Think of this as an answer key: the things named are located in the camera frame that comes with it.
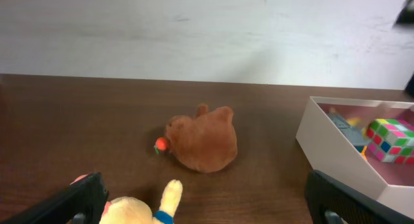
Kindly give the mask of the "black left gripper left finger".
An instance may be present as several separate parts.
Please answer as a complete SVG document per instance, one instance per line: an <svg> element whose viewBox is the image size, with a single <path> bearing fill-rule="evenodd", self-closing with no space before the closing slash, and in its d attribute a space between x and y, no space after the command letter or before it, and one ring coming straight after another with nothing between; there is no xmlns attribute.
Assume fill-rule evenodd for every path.
<svg viewBox="0 0 414 224"><path fill-rule="evenodd" d="M101 173L88 174L2 224L99 224L108 197Z"/></svg>

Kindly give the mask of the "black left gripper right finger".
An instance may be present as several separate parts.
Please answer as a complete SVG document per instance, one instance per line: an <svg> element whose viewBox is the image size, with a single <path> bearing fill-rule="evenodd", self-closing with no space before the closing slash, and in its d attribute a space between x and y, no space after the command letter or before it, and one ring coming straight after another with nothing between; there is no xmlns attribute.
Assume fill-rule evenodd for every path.
<svg viewBox="0 0 414 224"><path fill-rule="evenodd" d="M305 200L312 222L317 224L413 224L412 218L319 170L307 176Z"/></svg>

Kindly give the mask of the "white box pink interior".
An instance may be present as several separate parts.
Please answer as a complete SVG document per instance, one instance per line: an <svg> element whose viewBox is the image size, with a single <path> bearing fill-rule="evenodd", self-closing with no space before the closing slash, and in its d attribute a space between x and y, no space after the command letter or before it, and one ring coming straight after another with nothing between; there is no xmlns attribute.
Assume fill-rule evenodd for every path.
<svg viewBox="0 0 414 224"><path fill-rule="evenodd" d="M413 123L413 103L312 96L296 134L312 168L320 170L379 203L413 217L413 165L380 162L370 151L361 155L327 116L398 118Z"/></svg>

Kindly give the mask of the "yellow grey toy truck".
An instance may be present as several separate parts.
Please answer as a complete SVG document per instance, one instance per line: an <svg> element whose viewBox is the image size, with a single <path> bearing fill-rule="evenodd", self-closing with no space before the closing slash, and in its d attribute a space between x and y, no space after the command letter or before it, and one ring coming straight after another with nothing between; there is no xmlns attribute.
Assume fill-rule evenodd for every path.
<svg viewBox="0 0 414 224"><path fill-rule="evenodd" d="M360 122L359 118L345 119L335 110L330 107L327 116L334 123L334 125L341 131L345 138L355 147L360 155L367 160L365 152L370 140L366 137L366 127L358 128L357 124Z"/></svg>

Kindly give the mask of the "colourful puzzle cube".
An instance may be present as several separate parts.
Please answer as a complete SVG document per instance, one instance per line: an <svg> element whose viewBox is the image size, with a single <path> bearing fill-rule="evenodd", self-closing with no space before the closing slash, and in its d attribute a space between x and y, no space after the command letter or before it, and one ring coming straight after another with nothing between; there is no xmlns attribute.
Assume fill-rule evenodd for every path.
<svg viewBox="0 0 414 224"><path fill-rule="evenodd" d="M413 125L401 119L378 118L367 128L367 149L381 162L413 164Z"/></svg>

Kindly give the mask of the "yellow plush duck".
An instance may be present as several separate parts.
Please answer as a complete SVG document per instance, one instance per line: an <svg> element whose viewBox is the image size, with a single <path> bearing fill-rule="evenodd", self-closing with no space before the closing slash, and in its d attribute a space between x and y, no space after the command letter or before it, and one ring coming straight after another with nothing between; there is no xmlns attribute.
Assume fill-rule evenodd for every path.
<svg viewBox="0 0 414 224"><path fill-rule="evenodd" d="M160 206L155 213L145 202L134 197L124 196L107 201L100 224L174 224L182 191L182 183L171 180L162 193Z"/></svg>

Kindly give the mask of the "brown plush toy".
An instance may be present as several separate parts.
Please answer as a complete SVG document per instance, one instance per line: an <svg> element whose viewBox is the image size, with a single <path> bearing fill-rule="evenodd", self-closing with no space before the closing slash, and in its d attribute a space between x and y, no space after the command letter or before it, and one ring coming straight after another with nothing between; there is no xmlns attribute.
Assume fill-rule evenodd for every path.
<svg viewBox="0 0 414 224"><path fill-rule="evenodd" d="M164 136L155 141L154 149L170 152L185 167L200 172L218 172L237 156L237 136L228 106L210 111L200 104L196 115L177 115L166 124Z"/></svg>

